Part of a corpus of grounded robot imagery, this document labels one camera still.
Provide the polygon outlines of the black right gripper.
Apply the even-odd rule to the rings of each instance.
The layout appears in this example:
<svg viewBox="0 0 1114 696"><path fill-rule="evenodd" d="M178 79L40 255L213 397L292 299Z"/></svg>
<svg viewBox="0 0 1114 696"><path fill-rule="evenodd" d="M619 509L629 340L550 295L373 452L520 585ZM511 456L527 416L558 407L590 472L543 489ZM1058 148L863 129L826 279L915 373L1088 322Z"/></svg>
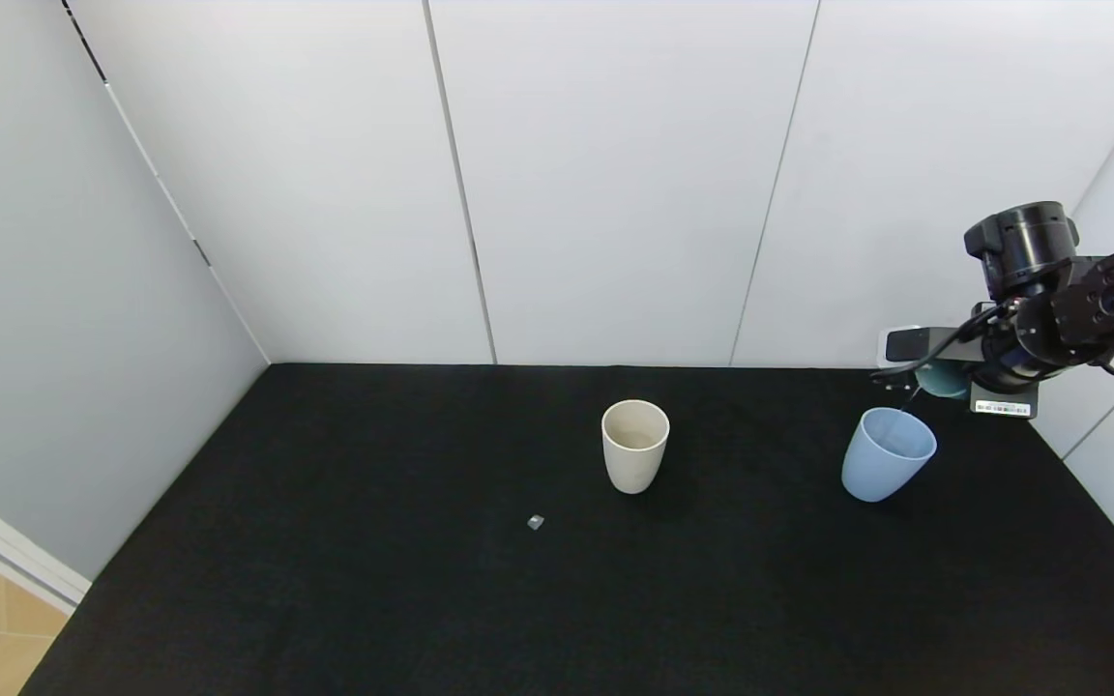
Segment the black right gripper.
<svg viewBox="0 0 1114 696"><path fill-rule="evenodd" d="M969 366L973 413L1030 420L1039 412L1040 362L1012 334L983 335Z"/></svg>

